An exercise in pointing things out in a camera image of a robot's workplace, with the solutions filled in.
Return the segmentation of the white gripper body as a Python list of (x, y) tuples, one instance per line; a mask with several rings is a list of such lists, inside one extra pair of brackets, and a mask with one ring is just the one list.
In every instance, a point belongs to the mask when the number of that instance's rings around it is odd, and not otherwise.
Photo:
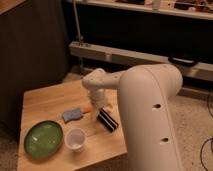
[(90, 90), (89, 99), (94, 115), (98, 115), (99, 110), (107, 105), (107, 98), (103, 89)]

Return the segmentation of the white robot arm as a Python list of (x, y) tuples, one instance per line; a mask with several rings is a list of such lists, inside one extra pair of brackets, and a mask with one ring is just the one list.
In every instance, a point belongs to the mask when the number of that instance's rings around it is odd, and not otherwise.
[(117, 91), (125, 144), (133, 171), (183, 171), (168, 99), (182, 88), (171, 64), (138, 65), (107, 73), (98, 68), (83, 77), (95, 109), (106, 106), (105, 91)]

